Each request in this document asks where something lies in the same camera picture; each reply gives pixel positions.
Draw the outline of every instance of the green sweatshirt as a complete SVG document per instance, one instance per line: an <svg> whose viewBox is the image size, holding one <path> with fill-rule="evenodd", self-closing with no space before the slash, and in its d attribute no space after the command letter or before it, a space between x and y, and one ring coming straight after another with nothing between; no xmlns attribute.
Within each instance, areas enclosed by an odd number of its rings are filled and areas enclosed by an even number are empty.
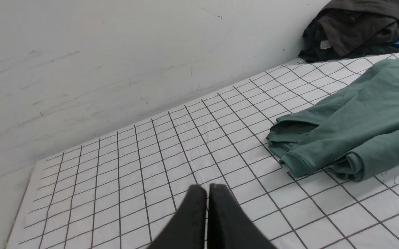
<svg viewBox="0 0 399 249"><path fill-rule="evenodd" d="M325 166L361 181L399 164L399 59L386 59L315 106L270 128L270 150L295 176Z"/></svg>

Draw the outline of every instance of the care label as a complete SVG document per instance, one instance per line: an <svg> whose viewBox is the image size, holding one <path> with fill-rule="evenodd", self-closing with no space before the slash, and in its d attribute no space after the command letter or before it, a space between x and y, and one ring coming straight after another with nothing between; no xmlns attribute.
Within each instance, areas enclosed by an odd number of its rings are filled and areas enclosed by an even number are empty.
<svg viewBox="0 0 399 249"><path fill-rule="evenodd" d="M328 40L321 41L321 50L328 49L331 47L332 47L332 45L330 44L330 41L328 41Z"/></svg>

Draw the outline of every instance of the wrinkled fabric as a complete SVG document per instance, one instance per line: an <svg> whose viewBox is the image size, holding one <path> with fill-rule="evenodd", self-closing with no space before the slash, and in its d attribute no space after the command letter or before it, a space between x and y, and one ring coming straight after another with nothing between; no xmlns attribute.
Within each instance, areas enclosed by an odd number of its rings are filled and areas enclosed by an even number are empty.
<svg viewBox="0 0 399 249"><path fill-rule="evenodd" d="M348 57L362 47L399 41L399 0L332 0L312 20L302 35L312 61Z"/></svg>
<svg viewBox="0 0 399 249"><path fill-rule="evenodd" d="M295 176L329 166L361 181L399 164L399 59L386 59L318 104L277 119L269 149Z"/></svg>

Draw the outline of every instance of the grid-patterned bed sheet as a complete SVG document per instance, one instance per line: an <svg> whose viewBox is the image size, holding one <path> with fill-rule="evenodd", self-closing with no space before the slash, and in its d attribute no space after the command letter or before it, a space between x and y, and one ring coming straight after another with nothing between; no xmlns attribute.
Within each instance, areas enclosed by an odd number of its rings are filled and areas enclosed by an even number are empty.
<svg viewBox="0 0 399 249"><path fill-rule="evenodd" d="M190 184L222 183L280 249L399 248L399 166L359 183L326 170L295 178L265 139L276 118L312 106L385 58L399 54L277 66L40 161L14 228L21 231L9 242L144 248Z"/></svg>

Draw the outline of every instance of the black clothing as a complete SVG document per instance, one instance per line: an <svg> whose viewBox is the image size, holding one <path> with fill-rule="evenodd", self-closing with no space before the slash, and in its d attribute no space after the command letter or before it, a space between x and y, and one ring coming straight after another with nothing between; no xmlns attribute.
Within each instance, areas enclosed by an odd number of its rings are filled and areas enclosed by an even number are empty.
<svg viewBox="0 0 399 249"><path fill-rule="evenodd" d="M399 0L332 0L302 37L310 49L299 56L312 62L356 58L380 50L399 52L392 47L373 47L399 41Z"/></svg>
<svg viewBox="0 0 399 249"><path fill-rule="evenodd" d="M206 202L206 191L191 185L181 206L148 249L203 249ZM208 249L277 249L245 215L226 185L210 184L207 211Z"/></svg>

